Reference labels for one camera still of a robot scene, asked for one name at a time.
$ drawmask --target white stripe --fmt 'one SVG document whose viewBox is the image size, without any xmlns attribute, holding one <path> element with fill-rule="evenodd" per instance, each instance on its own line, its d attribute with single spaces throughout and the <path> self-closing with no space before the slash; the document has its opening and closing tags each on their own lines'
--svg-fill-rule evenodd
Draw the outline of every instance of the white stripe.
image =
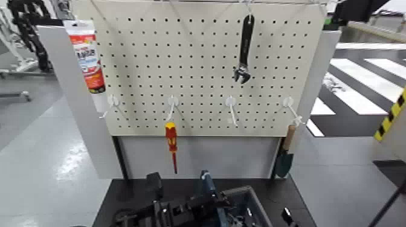
<svg viewBox="0 0 406 227">
<path fill-rule="evenodd" d="M 336 49 L 406 50 L 405 43 L 338 43 Z"/>
<path fill-rule="evenodd" d="M 324 134 L 318 129 L 318 127 L 313 123 L 312 120 L 308 120 L 308 123 L 306 124 L 310 132 L 313 133 L 314 136 L 316 137 L 323 137 Z"/>
<path fill-rule="evenodd" d="M 331 59 L 330 64 L 363 83 L 392 102 L 396 102 L 403 89 L 348 59 Z"/>
<path fill-rule="evenodd" d="M 311 115 L 335 115 L 335 112 L 332 111 L 321 99 L 316 98 L 314 101 Z"/>
<path fill-rule="evenodd" d="M 370 101 L 365 96 L 358 93 L 356 90 L 352 89 L 350 86 L 346 85 L 344 82 L 336 78 L 330 73 L 327 73 L 326 78 L 331 78 L 335 83 L 334 95 L 336 95 L 341 101 L 346 103 L 351 109 L 360 115 L 372 115 L 372 114 L 386 114 L 382 108 L 377 106 L 375 103 Z"/>
<path fill-rule="evenodd" d="M 388 72 L 391 72 L 398 77 L 406 79 L 406 67 L 404 67 L 403 65 L 392 62 L 389 59 L 365 59 L 365 61 L 370 62 Z"/>
</svg>

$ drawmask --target black table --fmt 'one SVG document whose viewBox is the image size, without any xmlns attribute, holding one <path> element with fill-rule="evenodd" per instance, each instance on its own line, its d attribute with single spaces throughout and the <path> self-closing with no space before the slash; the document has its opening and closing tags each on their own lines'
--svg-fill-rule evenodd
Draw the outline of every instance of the black table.
<svg viewBox="0 0 406 227">
<path fill-rule="evenodd" d="M 198 181 L 198 179 L 163 179 L 164 197 L 162 201 L 193 195 L 197 190 Z M 145 192 L 145 184 L 144 179 L 134 179 L 129 182 L 114 179 L 98 211 L 93 227 L 108 227 L 114 213 L 119 209 L 139 209 L 150 205 L 155 194 Z M 280 216 L 284 207 L 290 209 L 293 218 L 300 226 L 315 226 L 291 178 L 276 180 L 273 183 L 269 179 L 215 179 L 214 184 L 219 191 L 251 186 L 275 227 L 286 227 L 286 223 Z"/>
</svg>

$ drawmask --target red and yellow screwdriver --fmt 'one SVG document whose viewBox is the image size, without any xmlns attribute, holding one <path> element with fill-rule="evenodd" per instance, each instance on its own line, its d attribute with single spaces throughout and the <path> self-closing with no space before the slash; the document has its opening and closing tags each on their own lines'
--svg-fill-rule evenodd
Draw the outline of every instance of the red and yellow screwdriver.
<svg viewBox="0 0 406 227">
<path fill-rule="evenodd" d="M 178 151 L 178 147 L 176 146 L 175 123 L 172 121 L 166 122 L 165 130 L 166 130 L 165 137 L 166 140 L 168 140 L 169 151 L 172 153 L 173 168 L 175 170 L 175 174 L 178 174 L 178 166 L 176 165 L 176 151 Z"/>
</svg>

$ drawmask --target yellow and black hazard stripe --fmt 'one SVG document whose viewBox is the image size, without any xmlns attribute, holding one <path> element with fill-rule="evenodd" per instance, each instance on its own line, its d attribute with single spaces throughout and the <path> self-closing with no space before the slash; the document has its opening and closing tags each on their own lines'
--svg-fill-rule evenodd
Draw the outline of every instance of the yellow and black hazard stripe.
<svg viewBox="0 0 406 227">
<path fill-rule="evenodd" d="M 406 103 L 406 88 L 403 90 L 402 95 L 398 98 L 396 103 L 390 109 L 388 116 L 385 117 L 378 131 L 376 131 L 374 135 L 376 140 L 382 141 L 385 133 L 389 131 L 396 117 L 399 116 L 402 109 L 406 106 L 405 103 Z"/>
</svg>

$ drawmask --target pegboard hook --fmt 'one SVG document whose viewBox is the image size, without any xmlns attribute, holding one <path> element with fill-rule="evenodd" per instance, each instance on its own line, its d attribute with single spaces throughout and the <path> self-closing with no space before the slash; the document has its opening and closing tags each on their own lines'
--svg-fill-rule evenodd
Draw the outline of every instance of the pegboard hook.
<svg viewBox="0 0 406 227">
<path fill-rule="evenodd" d="M 296 127 L 298 127 L 300 124 L 305 124 L 305 123 L 301 121 L 302 116 L 297 115 L 296 111 L 292 108 L 293 101 L 294 101 L 293 98 L 289 96 L 288 98 L 285 98 L 283 100 L 282 106 L 284 108 L 289 108 L 289 110 L 295 116 L 295 118 L 292 120 L 292 122 L 295 124 Z"/>
<path fill-rule="evenodd" d="M 245 6 L 248 9 L 248 16 L 250 19 L 248 20 L 248 24 L 251 24 L 251 18 L 253 16 L 253 10 L 250 7 L 250 4 L 253 3 L 253 0 L 240 0 L 241 3 L 245 2 Z"/>
<path fill-rule="evenodd" d="M 113 109 L 113 107 L 118 108 L 118 106 L 120 105 L 120 101 L 119 101 L 118 98 L 117 98 L 116 96 L 114 96 L 114 95 L 109 95 L 109 96 L 107 97 L 107 102 L 109 103 L 110 107 L 109 107 L 109 109 L 108 109 L 106 112 L 103 113 L 102 116 L 99 117 L 100 119 L 106 118 L 108 112 L 109 112 L 111 109 Z"/>
<path fill-rule="evenodd" d="M 231 121 L 230 124 L 233 123 L 235 126 L 238 126 L 237 121 L 236 121 L 236 116 L 234 114 L 234 109 L 233 106 L 236 104 L 236 99 L 232 97 L 231 95 L 225 100 L 225 105 L 230 107 L 230 112 L 231 112 Z"/>
<path fill-rule="evenodd" d="M 172 119 L 172 113 L 173 113 L 173 109 L 175 108 L 175 106 L 179 105 L 179 100 L 176 96 L 171 95 L 168 98 L 168 104 L 170 106 L 170 112 L 168 114 L 168 117 L 166 118 L 166 121 L 170 121 Z"/>
</svg>

